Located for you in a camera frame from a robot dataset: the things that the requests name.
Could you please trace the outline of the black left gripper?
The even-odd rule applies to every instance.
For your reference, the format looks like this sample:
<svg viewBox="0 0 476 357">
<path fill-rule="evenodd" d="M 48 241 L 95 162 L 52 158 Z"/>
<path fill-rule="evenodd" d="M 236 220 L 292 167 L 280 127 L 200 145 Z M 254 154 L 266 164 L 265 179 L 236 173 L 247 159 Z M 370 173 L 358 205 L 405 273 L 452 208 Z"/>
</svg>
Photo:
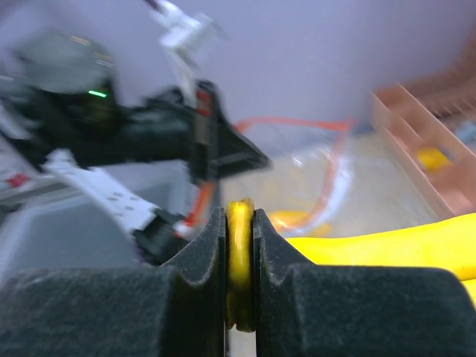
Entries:
<svg viewBox="0 0 476 357">
<path fill-rule="evenodd" d="M 176 86 L 145 97 L 139 106 L 123 107 L 114 153 L 122 161 L 182 160 L 194 184 L 271 165 L 270 158 L 227 121 L 214 83 L 200 80 L 196 94 L 196 109 L 184 103 Z"/>
</svg>

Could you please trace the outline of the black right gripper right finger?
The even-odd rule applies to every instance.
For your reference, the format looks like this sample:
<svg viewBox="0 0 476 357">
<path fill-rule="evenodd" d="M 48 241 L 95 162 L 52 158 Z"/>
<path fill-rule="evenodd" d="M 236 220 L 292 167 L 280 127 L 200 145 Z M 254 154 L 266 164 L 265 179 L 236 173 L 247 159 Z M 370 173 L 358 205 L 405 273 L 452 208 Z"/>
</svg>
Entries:
<svg viewBox="0 0 476 357">
<path fill-rule="evenodd" d="M 312 263 L 257 210 L 259 356 L 473 356 L 475 308 L 439 268 Z"/>
</svg>

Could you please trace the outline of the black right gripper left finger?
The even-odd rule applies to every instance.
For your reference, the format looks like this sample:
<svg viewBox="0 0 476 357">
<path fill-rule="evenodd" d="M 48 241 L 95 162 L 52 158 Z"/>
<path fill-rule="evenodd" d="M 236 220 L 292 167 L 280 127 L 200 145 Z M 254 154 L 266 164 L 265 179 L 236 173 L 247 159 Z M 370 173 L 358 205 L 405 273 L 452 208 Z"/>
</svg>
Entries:
<svg viewBox="0 0 476 357">
<path fill-rule="evenodd" d="M 1 288 L 3 356 L 223 356 L 225 212 L 159 267 L 27 271 Z"/>
</svg>

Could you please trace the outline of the clear zip bag orange zipper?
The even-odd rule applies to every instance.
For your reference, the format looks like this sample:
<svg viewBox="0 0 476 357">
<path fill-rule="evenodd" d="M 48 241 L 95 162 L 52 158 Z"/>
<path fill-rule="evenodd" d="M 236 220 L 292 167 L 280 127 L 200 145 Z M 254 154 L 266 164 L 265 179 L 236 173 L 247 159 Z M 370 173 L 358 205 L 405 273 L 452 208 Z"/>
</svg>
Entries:
<svg viewBox="0 0 476 357">
<path fill-rule="evenodd" d="M 277 136 L 274 163 L 264 171 L 242 174 L 225 183 L 225 198 L 254 200 L 268 215 L 301 210 L 309 222 L 331 222 L 353 181 L 350 134 L 354 120 L 301 120 L 254 117 L 235 124 L 238 132 Z"/>
</svg>

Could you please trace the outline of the yellow banana bunch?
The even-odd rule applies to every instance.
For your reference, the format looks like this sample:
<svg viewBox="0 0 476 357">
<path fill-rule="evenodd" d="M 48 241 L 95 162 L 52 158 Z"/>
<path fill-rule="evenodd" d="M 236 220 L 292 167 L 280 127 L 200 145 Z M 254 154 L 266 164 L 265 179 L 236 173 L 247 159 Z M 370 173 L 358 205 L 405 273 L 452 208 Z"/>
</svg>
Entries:
<svg viewBox="0 0 476 357">
<path fill-rule="evenodd" d="M 253 332 L 254 283 L 250 199 L 226 206 L 228 240 L 227 328 Z M 442 268 L 475 296 L 475 215 L 356 237 L 292 237 L 286 242 L 315 264 Z"/>
</svg>

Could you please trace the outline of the yellow mango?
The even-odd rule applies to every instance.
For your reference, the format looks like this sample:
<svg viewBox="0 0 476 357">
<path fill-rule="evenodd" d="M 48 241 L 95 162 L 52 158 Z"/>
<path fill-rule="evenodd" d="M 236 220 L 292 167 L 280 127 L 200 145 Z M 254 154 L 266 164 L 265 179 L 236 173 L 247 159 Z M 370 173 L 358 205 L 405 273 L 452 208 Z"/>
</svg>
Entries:
<svg viewBox="0 0 476 357">
<path fill-rule="evenodd" d="M 268 215 L 276 232 L 282 237 L 325 237 L 332 230 L 328 223 L 309 222 L 301 210 L 279 210 Z"/>
</svg>

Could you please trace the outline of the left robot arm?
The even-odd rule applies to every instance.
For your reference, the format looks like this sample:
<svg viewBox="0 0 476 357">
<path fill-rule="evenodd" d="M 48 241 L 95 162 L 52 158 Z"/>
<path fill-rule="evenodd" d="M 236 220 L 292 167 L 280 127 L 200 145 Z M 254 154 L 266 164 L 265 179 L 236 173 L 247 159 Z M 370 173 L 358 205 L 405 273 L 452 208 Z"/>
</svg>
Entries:
<svg viewBox="0 0 476 357">
<path fill-rule="evenodd" d="M 33 118 L 45 170 L 110 214 L 143 254 L 144 267 L 18 274 L 1 289 L 3 356 L 222 356 L 224 218 L 193 241 L 176 216 L 125 191 L 101 170 L 125 161 L 182 160 L 203 190 L 269 158 L 226 121 L 215 85 L 171 88 L 127 109 L 118 104 L 102 48 L 59 33 L 18 54 L 27 71 L 7 102 Z"/>
</svg>

